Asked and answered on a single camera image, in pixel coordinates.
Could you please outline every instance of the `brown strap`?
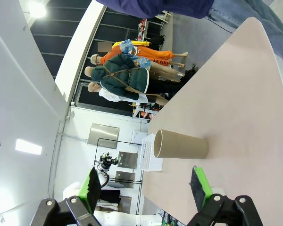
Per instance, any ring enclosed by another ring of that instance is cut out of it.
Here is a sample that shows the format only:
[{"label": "brown strap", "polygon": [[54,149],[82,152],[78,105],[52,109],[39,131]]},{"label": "brown strap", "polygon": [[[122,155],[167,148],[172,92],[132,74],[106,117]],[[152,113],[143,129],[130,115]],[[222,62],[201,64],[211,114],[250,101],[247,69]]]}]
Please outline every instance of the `brown strap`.
[{"label": "brown strap", "polygon": [[108,70],[108,68],[106,68],[105,66],[103,66],[103,67],[104,67],[104,69],[109,73],[109,75],[104,76],[103,79],[104,79],[104,78],[107,78],[107,77],[113,77],[114,79],[118,80],[120,83],[122,83],[123,85],[126,86],[125,90],[130,91],[130,92],[133,92],[133,93],[146,94],[146,95],[149,95],[149,96],[160,96],[160,94],[147,94],[147,93],[140,92],[140,91],[138,91],[138,90],[132,88],[131,86],[127,85],[126,83],[124,83],[124,82],[123,82],[122,80],[120,80],[119,78],[117,78],[117,77],[114,76],[116,73],[125,72],[125,71],[129,71],[129,76],[130,76],[131,70],[133,70],[133,69],[138,69],[138,68],[132,68],[132,69],[129,69],[129,70],[123,69],[123,70],[120,70],[120,71],[118,71],[118,72],[111,73],[111,72]]}]

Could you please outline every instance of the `purple shirt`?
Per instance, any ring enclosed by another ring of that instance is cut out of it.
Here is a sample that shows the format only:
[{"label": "purple shirt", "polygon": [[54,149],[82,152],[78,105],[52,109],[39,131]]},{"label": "purple shirt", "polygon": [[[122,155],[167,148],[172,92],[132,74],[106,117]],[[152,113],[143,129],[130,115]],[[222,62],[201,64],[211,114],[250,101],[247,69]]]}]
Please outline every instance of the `purple shirt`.
[{"label": "purple shirt", "polygon": [[120,13],[151,18],[163,10],[195,18],[208,15],[214,0],[96,0]]}]

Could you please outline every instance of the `orange outfit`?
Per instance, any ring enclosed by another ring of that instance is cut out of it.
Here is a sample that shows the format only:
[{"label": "orange outfit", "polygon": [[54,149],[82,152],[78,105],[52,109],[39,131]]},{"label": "orange outfit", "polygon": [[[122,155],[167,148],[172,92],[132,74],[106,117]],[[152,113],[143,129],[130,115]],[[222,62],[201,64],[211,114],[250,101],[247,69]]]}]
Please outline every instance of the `orange outfit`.
[{"label": "orange outfit", "polygon": [[[120,47],[115,46],[114,48],[112,48],[110,53],[107,53],[100,59],[101,64],[103,65],[106,61],[110,60],[119,53],[122,53]],[[169,59],[172,59],[174,57],[174,54],[170,50],[157,51],[145,46],[138,46],[136,55],[139,57],[143,56],[150,61],[156,62],[163,66],[168,66],[170,63]]]}]

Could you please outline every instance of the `blue jeans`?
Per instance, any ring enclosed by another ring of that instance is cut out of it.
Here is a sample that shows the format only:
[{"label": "blue jeans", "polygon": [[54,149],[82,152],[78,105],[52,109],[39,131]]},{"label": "blue jeans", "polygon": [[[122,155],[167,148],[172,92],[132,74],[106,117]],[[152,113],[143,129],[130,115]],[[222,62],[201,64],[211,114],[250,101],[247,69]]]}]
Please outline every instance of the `blue jeans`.
[{"label": "blue jeans", "polygon": [[283,59],[283,24],[262,0],[215,0],[208,17],[235,29],[248,17],[257,18],[263,24],[274,52]]}]

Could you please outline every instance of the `white plastic basket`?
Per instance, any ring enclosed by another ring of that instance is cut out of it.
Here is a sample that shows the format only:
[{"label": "white plastic basket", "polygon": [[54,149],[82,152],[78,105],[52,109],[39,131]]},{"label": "white plastic basket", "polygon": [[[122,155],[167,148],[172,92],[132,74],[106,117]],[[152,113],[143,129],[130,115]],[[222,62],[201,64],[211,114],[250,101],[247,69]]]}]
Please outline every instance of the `white plastic basket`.
[{"label": "white plastic basket", "polygon": [[144,171],[161,171],[162,158],[155,158],[153,152],[155,134],[150,134],[142,140],[140,169]]}]

